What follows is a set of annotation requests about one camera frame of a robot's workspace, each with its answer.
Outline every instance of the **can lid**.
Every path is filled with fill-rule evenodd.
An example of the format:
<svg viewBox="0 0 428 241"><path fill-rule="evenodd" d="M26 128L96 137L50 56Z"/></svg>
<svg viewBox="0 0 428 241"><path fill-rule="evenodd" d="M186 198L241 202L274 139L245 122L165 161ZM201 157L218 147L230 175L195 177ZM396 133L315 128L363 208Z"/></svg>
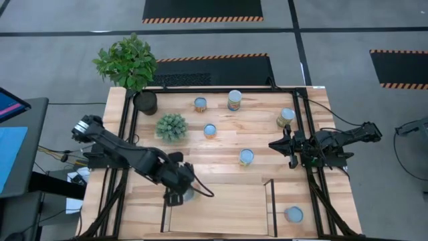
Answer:
<svg viewBox="0 0 428 241"><path fill-rule="evenodd" d="M232 100L233 102L238 102L241 100L241 98L242 98L242 93L240 93L240 91L232 90L231 92L229 92L229 99Z"/></svg>
<svg viewBox="0 0 428 241"><path fill-rule="evenodd" d="M213 124L207 124L205 125L203 132L206 135L214 135L215 132L217 131L217 129L215 128L215 126Z"/></svg>
<svg viewBox="0 0 428 241"><path fill-rule="evenodd" d="M239 154L239 159L244 163L251 163L254 159L254 153L250 149L244 149Z"/></svg>
<svg viewBox="0 0 428 241"><path fill-rule="evenodd" d="M281 116L282 116L282 118L284 118L284 119L292 120L292 119L294 119L294 117L296 116L296 113L295 113L295 112L294 112L294 110L292 110L292 109L283 108L283 109L281 110Z"/></svg>
<svg viewBox="0 0 428 241"><path fill-rule="evenodd" d="M198 97L195 100L195 106L196 107L205 107L207 105L207 100L203 97Z"/></svg>
<svg viewBox="0 0 428 241"><path fill-rule="evenodd" d="M284 211L290 222L298 223L303 220L303 211L296 206L290 207Z"/></svg>

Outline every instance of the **black plant pot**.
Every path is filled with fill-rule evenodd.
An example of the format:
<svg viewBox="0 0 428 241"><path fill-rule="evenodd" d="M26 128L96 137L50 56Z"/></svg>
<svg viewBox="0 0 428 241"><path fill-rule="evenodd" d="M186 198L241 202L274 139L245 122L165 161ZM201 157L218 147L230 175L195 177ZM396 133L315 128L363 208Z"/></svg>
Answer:
<svg viewBox="0 0 428 241"><path fill-rule="evenodd" d="M132 102L135 108L145 115L152 115L158 111L158 98L153 91L143 90L137 92Z"/></svg>

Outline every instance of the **wood grain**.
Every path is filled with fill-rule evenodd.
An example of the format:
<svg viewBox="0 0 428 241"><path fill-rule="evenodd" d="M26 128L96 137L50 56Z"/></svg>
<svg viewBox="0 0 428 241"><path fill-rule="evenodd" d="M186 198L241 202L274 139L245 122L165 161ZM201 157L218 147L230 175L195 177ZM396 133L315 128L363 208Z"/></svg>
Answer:
<svg viewBox="0 0 428 241"><path fill-rule="evenodd" d="M197 195L171 208L170 231L214 234L268 234L265 187L210 184L215 197Z"/></svg>
<svg viewBox="0 0 428 241"><path fill-rule="evenodd" d="M307 87L309 99L327 107L328 97L323 88ZM111 88L104 113L106 128L118 132L120 115L124 101L123 88ZM193 101L197 96L204 96L208 101L208 110L197 113L193 110ZM166 152L182 151L185 160L195 166L197 175L211 183L221 180L228 184L256 184L261 179L275 181L276 214L272 213L272 201L267 194L268 220L276 215L279 238L316 238L316 228L306 173L301 166L288 168L287 157L268 148L270 141L282 137L281 128L276 126L275 119L281 108L293 108L289 94L243 94L242 108L237 112L227 110L227 94L158 94L158 112L154 116L138 114L136 134L140 136L138 145L155 146ZM306 136L309 128L302 100L300 109L304 121ZM334 127L332 115L317 104L310 103L316 130L322 127ZM164 112L179 112L189 123L189 135L176 145L165 144L154 134L156 121ZM207 140L202 128L206 123L217 126L216 139ZM292 129L297 129L295 120ZM238 164L239 151L250 148L255 153L253 164L242 167ZM343 220L360 233L360 223L356 212L352 191L347 176L337 169L324 169L332 205ZM102 178L104 170L95 170L90 174L90 181L82 208L83 230L87 229L98 213ZM135 172L130 172L128 179L124 213L120 227L119 239L132 238L268 238L269 236L245 234L208 234L191 232L160 233L163 192L161 185L153 185ZM304 219L299 224L291 224L284 217L284 210L299 206L304 212ZM320 203L324 233L328 233L325 210Z"/></svg>

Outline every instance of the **small succulent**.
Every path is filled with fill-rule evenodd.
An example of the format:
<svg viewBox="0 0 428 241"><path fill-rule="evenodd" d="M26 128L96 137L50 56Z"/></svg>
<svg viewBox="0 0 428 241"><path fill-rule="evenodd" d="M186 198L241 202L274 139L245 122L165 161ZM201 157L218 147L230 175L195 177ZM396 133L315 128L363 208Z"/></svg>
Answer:
<svg viewBox="0 0 428 241"><path fill-rule="evenodd" d="M187 132L187 123L180 114L165 114L156 124L156 134L168 143L182 139Z"/></svg>

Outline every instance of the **green plant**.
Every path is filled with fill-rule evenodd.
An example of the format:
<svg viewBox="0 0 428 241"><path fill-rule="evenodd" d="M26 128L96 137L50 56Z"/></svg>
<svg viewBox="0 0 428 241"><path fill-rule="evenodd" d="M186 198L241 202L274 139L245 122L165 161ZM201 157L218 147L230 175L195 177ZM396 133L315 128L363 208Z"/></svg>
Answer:
<svg viewBox="0 0 428 241"><path fill-rule="evenodd" d="M135 91L141 91L153 81L156 59L150 52L150 46L139 40L135 33L114 43L108 52L101 49L98 56L100 59L92 62L103 81L108 76L114 85Z"/></svg>
<svg viewBox="0 0 428 241"><path fill-rule="evenodd" d="M180 114L165 114L156 124L156 134L166 142L178 141L186 135L185 121Z"/></svg>

